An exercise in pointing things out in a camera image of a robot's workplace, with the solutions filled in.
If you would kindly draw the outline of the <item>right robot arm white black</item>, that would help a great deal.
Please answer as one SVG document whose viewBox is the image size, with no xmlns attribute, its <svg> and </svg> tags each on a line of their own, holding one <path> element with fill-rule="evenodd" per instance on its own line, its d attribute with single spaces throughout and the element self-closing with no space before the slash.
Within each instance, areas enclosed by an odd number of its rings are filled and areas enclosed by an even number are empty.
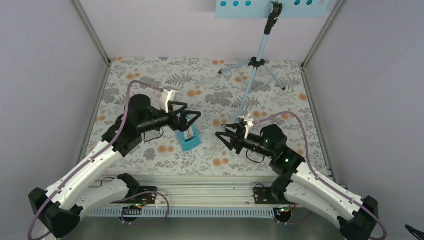
<svg viewBox="0 0 424 240">
<path fill-rule="evenodd" d="M 252 151 L 270 158 L 269 166 L 278 175 L 272 183 L 271 198 L 278 204 L 301 205 L 333 223 L 347 240 L 369 240 L 377 225 L 378 202 L 362 197 L 333 182 L 287 146 L 287 136 L 276 124 L 249 133 L 243 123 L 230 124 L 216 132 L 229 150 L 239 154 Z"/>
</svg>

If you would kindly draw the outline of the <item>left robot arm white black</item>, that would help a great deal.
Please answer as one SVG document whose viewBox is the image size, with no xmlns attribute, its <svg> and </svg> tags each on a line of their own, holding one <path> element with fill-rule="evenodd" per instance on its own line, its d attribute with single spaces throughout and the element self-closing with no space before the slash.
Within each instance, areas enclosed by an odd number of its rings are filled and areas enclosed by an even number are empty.
<svg viewBox="0 0 424 240">
<path fill-rule="evenodd" d="M 46 189 L 36 187 L 29 195 L 35 217 L 57 239 L 72 232 L 80 221 L 96 208 L 124 200 L 134 202 L 139 197 L 139 184 L 129 174 L 116 177 L 112 183 L 87 192 L 89 186 L 115 162 L 122 160 L 144 139 L 147 132 L 169 127 L 185 132 L 202 115 L 188 110 L 184 102 L 170 101 L 179 106 L 166 112 L 151 105 L 151 99 L 136 94 L 126 100 L 120 115 L 102 136 L 94 150 L 60 180 Z"/>
</svg>

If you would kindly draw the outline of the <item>blue metronome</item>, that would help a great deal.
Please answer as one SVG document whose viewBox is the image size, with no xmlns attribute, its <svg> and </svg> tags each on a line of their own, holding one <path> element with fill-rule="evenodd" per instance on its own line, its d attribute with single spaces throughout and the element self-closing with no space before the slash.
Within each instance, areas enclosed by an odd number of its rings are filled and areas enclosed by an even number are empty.
<svg viewBox="0 0 424 240">
<path fill-rule="evenodd" d="M 194 126 L 184 132 L 176 130 L 175 136 L 183 152 L 191 151 L 202 143 Z"/>
</svg>

